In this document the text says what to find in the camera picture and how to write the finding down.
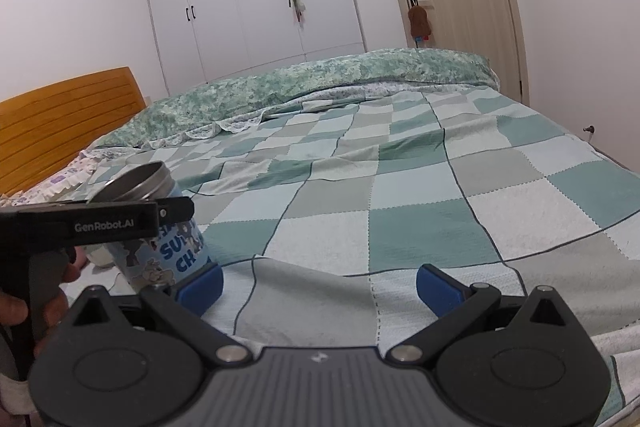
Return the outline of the person's left hand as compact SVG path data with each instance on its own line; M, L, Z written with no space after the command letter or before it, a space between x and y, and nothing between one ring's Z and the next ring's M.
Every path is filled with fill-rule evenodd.
M20 324L1 325L1 373L24 381L30 371L36 344L46 335L44 309L56 298L71 265L87 262L80 247L43 254L1 256L1 292L24 301L28 310Z

